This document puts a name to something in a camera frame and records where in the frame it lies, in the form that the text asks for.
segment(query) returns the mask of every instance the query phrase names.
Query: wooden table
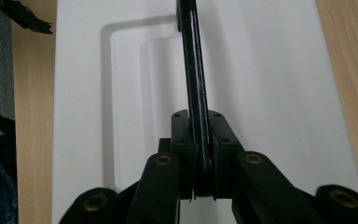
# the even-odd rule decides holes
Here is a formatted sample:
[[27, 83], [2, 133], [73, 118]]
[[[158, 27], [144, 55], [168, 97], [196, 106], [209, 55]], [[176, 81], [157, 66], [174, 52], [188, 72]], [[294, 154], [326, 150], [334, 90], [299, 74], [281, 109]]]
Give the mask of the wooden table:
[[[358, 166], [358, 0], [316, 0]], [[56, 23], [57, 0], [22, 3]], [[20, 223], [51, 223], [55, 35], [13, 24]]]

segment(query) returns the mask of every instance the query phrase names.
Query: black mechanical arm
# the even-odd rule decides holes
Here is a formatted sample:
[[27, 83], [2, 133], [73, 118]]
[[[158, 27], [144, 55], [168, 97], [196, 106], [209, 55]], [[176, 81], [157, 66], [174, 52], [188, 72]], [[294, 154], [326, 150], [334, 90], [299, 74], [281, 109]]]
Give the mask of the black mechanical arm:
[[68, 223], [179, 223], [180, 200], [232, 199], [238, 223], [358, 223], [358, 193], [341, 186], [316, 196], [295, 188], [265, 155], [245, 151], [225, 117], [208, 110], [195, 0], [177, 0], [188, 113], [172, 115], [141, 179], [119, 194], [91, 189], [62, 218]]

